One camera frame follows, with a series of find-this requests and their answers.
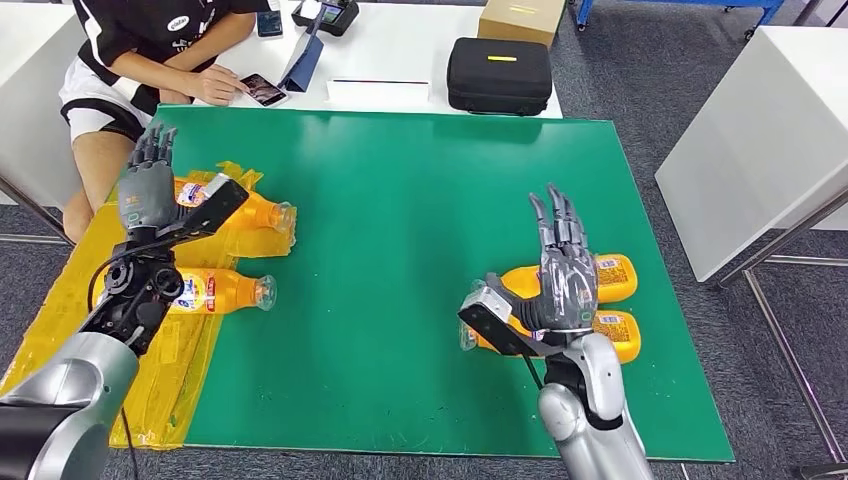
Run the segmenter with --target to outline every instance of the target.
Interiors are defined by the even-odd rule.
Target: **floor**
[[[790,24],[800,9],[787,0],[773,23]],[[680,464],[655,463],[659,480],[788,479],[794,465],[829,460],[748,287],[740,281],[720,291],[695,282],[653,178],[758,16],[754,9],[723,13],[720,7],[600,0],[585,32],[575,31],[573,15],[565,18],[551,49],[564,115],[615,121],[736,454],[734,464],[687,464],[685,474]],[[0,208],[0,231],[37,229],[17,207]],[[810,233],[789,250],[848,257],[848,234]],[[0,291],[7,297],[0,329],[8,333],[0,338],[0,367],[11,361],[67,255],[65,247],[0,244]],[[757,276],[848,445],[848,351],[841,345],[848,324],[840,322],[848,271],[764,265]],[[144,479],[565,478],[554,460],[182,449],[139,452],[139,462]],[[132,478],[130,465],[125,450],[113,451],[103,478]]]

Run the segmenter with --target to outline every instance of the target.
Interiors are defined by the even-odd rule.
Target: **blue cart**
[[[653,2],[657,0],[633,0],[633,1],[645,1],[645,2]],[[745,31],[745,40],[750,40],[752,36],[754,36],[754,30],[760,25],[765,25],[774,18],[774,15],[780,9],[780,6],[783,5],[783,0],[660,0],[667,3],[695,3],[699,5],[719,5],[724,7],[725,12],[729,12],[730,10],[736,7],[758,7],[763,9],[763,16],[760,17],[760,20],[756,25]],[[570,5],[574,5],[576,0],[568,0]],[[586,29],[586,25],[589,22],[589,10],[592,9],[592,3],[594,0],[582,0],[580,3],[580,9],[577,10],[577,30],[583,31]]]

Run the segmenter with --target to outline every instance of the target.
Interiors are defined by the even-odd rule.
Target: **person's hand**
[[[249,89],[229,69],[212,65],[200,73],[190,73],[183,93],[210,105],[226,106],[233,101],[236,91],[247,92]]]
[[[180,92],[175,92],[174,90],[159,90],[159,102],[160,103],[172,103],[176,105],[187,105],[191,103],[191,99],[188,95],[183,95]]]

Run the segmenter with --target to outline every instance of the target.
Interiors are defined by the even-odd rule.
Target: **silver robotic arm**
[[[247,199],[219,175],[207,200],[187,210],[174,199],[175,130],[139,140],[118,186],[127,240],[108,266],[105,296],[46,365],[0,397],[0,479],[76,480],[100,476],[109,432],[138,372],[138,358],[183,290],[173,246],[213,234]]]
[[[541,294],[522,299],[489,273],[472,292],[459,317],[499,352],[545,357],[545,385],[538,407],[546,430],[573,480],[652,480],[645,448],[636,432],[612,342],[592,332],[598,306],[594,257],[570,202],[552,184],[553,226],[534,194],[542,254]],[[543,341],[518,333],[510,314]]]

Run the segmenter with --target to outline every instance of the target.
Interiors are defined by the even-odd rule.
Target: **yellow plastic bag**
[[[249,190],[255,188],[262,177],[253,170],[244,172],[231,162],[219,166],[223,173]],[[189,178],[208,181],[214,175],[213,172],[192,172]],[[289,232],[263,230],[268,231],[253,238],[287,244]],[[253,232],[234,233],[222,228],[212,237],[176,247],[177,266],[234,269],[237,258],[233,252],[241,256],[271,256],[280,251],[258,243],[245,243],[239,238]],[[87,315],[86,289],[82,286],[88,285],[94,269],[111,255],[112,247],[122,242],[124,235],[117,206],[114,202],[107,203],[97,211],[84,238],[47,294],[0,382],[0,393],[5,393],[46,363],[79,329]],[[182,446],[212,358],[221,319],[221,315],[165,317],[147,354],[141,358],[138,376],[124,401],[134,446],[161,450]],[[109,443],[113,447],[127,446],[122,422],[113,425]]]

